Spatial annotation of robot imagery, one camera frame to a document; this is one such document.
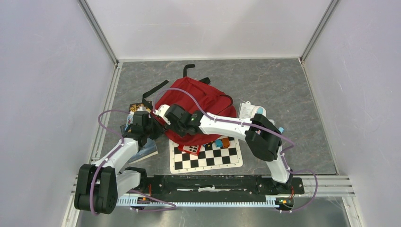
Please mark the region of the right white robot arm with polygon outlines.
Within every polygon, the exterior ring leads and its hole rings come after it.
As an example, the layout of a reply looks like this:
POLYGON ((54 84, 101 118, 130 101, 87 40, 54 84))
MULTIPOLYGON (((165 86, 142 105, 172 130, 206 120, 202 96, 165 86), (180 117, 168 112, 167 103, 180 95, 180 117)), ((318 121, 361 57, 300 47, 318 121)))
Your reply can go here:
POLYGON ((154 114, 179 136, 221 135, 245 141, 252 154, 266 162, 277 192, 285 193, 292 187, 290 168, 281 157, 285 138, 264 115, 257 113, 252 118, 240 119, 202 109, 190 113, 179 105, 161 105, 154 114))

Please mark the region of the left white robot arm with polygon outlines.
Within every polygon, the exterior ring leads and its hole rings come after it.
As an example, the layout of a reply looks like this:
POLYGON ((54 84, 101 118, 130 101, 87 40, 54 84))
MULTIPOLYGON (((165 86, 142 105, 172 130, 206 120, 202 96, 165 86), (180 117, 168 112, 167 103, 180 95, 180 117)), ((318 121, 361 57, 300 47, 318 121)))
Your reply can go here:
POLYGON ((149 138, 159 136, 160 130, 147 110, 131 112, 130 116, 131 122, 117 145, 100 160, 80 167, 74 198, 76 209, 93 215, 110 214, 118 199, 130 189, 141 193, 148 188, 145 169, 123 170, 123 167, 149 138))

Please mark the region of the red backpack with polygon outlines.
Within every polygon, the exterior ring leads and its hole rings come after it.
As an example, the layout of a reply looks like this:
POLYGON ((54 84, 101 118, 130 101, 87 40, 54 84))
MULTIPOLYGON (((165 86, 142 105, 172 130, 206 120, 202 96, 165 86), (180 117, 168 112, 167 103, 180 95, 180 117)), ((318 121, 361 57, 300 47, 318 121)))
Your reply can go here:
MULTIPOLYGON (((188 92, 194 99, 197 101, 199 106, 207 113, 225 116, 225 117, 233 117, 237 116, 237 111, 233 106, 232 97, 226 95, 224 92, 218 90, 217 88, 209 85, 210 79, 208 77, 203 78, 201 80, 194 80, 187 76, 187 69, 195 68, 195 64, 187 64, 183 69, 183 77, 181 79, 176 80, 170 88, 179 88, 186 92, 188 92)), ((152 88, 148 92, 142 95, 142 103, 146 107, 151 107, 151 103, 146 100, 147 97, 161 89, 164 85, 166 85, 168 81, 164 81, 158 86, 152 88)), ((177 104, 182 107, 184 110, 188 111, 190 114, 193 114, 195 111, 200 111, 200 108, 196 105, 196 103, 184 92, 177 90, 168 90, 166 91, 162 97, 156 102, 155 108, 159 108, 161 105, 166 104, 172 106, 173 104, 177 104)), ((167 129, 164 133, 170 140, 180 145, 190 146, 190 145, 203 145, 214 140, 217 140, 220 135, 211 134, 211 135, 189 135, 186 133, 181 136, 176 132, 173 132, 172 129, 167 129)))

